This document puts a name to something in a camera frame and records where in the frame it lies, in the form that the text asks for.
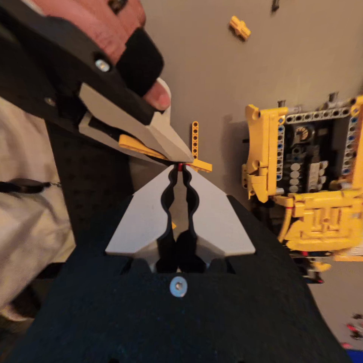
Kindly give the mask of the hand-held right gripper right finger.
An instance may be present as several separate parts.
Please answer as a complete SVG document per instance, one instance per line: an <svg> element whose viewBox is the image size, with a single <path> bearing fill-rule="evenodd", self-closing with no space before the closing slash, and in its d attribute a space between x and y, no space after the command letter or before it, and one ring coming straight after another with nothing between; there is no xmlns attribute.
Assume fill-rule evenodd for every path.
<svg viewBox="0 0 363 363"><path fill-rule="evenodd" d="M206 271L215 259L255 254L228 195L191 166L183 166L182 174L188 205L188 230L181 237L182 271Z"/></svg>

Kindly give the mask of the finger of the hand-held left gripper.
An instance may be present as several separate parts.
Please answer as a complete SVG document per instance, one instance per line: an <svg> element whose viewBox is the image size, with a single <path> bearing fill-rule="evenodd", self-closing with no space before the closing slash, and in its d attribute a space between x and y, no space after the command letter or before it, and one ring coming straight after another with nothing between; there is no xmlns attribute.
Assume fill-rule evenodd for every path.
<svg viewBox="0 0 363 363"><path fill-rule="evenodd" d="M133 150L129 150L126 148L122 148L119 146L119 138L120 136L128 136L132 139L135 139L137 142L139 140L135 138L133 135L107 125L106 123L98 120L93 115L91 115L89 112L86 112L83 119L81 120L79 126L78 126L79 132L89 138L92 138L93 140L106 145L108 147L111 147L115 149L116 151L122 152L130 157L135 157L138 159L141 159L143 161L152 162L158 165L165 165L169 166L169 162L166 160L158 159L149 155L145 155L142 153L138 153Z"/></svg>
<svg viewBox="0 0 363 363"><path fill-rule="evenodd" d="M192 163L192 152L170 125L169 107L164 113L154 112L151 123L143 125L119 106L83 83L79 97L87 112L111 127L121 129L170 161Z"/></svg>

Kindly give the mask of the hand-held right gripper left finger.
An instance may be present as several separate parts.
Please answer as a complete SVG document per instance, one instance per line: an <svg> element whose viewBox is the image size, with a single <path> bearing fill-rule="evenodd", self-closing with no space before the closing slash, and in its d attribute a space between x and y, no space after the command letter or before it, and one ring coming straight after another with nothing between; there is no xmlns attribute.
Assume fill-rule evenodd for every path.
<svg viewBox="0 0 363 363"><path fill-rule="evenodd" d="M156 271L159 244L164 238L173 239L169 208L177 179L178 165L174 164L132 195L106 247L108 255L143 259Z"/></svg>

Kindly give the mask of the long yellow brick beam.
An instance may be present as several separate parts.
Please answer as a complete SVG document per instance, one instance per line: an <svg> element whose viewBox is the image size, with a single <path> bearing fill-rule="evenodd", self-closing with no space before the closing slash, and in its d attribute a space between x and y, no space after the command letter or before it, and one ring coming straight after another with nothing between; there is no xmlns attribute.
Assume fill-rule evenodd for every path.
<svg viewBox="0 0 363 363"><path fill-rule="evenodd" d="M198 141L199 141L199 123L192 123L192 155L194 159L198 159Z"/></svg>

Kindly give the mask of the long yellow brick beam assembly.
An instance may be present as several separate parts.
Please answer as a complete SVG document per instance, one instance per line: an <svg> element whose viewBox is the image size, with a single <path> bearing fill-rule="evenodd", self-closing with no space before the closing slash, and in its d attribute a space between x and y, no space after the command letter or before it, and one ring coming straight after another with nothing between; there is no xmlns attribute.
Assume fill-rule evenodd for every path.
<svg viewBox="0 0 363 363"><path fill-rule="evenodd" d="M128 135L125 135L125 134L120 135L120 137L119 137L119 146L121 148L128 149L128 150L136 152L138 154L145 155L148 158L151 158L152 161L158 161L158 162L161 162L162 164L165 164L165 165L171 165L171 164L178 164L179 163L179 164L188 165L195 171L204 171L204 172L207 172L207 173L212 172L212 165L207 163L207 162L200 161L197 158L195 158L192 163L170 161L165 156L163 156L161 153L146 147L138 139L133 138L133 137L128 136Z"/></svg>

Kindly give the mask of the yellow black brick car model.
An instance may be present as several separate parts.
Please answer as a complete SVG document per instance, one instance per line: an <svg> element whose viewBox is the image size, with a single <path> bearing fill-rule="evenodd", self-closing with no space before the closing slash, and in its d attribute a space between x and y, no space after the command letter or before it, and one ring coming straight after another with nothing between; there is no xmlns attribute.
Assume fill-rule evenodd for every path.
<svg viewBox="0 0 363 363"><path fill-rule="evenodd" d="M362 262L363 97L338 93L314 111L245 109L249 145L242 186L252 212L303 278L322 284L326 261Z"/></svg>

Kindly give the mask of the small yellow brick connector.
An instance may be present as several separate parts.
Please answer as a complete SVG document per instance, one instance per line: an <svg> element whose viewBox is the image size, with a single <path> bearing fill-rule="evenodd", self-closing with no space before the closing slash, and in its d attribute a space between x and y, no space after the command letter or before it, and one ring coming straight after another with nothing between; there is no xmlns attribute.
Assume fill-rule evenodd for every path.
<svg viewBox="0 0 363 363"><path fill-rule="evenodd" d="M246 23L237 16L231 17L229 27L235 32L236 36L244 41L248 40L251 35L251 30L247 27Z"/></svg>

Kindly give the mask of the grey desk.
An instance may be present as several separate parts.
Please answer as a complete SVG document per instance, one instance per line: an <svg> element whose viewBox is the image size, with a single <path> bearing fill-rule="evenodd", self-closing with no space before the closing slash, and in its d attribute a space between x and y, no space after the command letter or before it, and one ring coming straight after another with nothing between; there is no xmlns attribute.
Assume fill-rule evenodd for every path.
<svg viewBox="0 0 363 363"><path fill-rule="evenodd" d="M200 158L213 184L247 207L241 165L247 160L245 106L301 106L328 94L356 96L362 83L362 1L141 1L146 30L160 49L162 79L172 93L172 125L182 138L200 123ZM232 16L251 30L229 27Z"/></svg>

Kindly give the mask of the person's left hand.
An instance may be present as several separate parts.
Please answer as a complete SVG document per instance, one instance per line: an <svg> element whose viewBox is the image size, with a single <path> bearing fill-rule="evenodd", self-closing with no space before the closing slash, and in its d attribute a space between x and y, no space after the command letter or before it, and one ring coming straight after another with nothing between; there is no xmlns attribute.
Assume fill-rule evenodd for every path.
<svg viewBox="0 0 363 363"><path fill-rule="evenodd" d="M149 105L164 111L171 98L159 77L163 57L144 29L146 14L140 1L34 0L43 16L74 24L105 53L126 87Z"/></svg>

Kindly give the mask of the light grey garment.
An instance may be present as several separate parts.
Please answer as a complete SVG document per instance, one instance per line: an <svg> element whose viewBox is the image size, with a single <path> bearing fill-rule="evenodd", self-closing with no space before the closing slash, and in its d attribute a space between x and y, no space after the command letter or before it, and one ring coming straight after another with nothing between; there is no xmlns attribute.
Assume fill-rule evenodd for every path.
<svg viewBox="0 0 363 363"><path fill-rule="evenodd" d="M1 98L0 179L60 182L45 121ZM61 188L39 194L1 193L1 317L33 320L15 299L54 262L65 262L75 248Z"/></svg>

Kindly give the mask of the pile of small brick pins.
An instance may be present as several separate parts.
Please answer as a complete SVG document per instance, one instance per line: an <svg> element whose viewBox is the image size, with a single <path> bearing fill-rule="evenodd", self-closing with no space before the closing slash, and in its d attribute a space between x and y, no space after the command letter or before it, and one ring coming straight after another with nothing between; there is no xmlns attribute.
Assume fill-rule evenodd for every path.
<svg viewBox="0 0 363 363"><path fill-rule="evenodd" d="M340 343L346 350L363 351L363 314L351 313L340 327Z"/></svg>

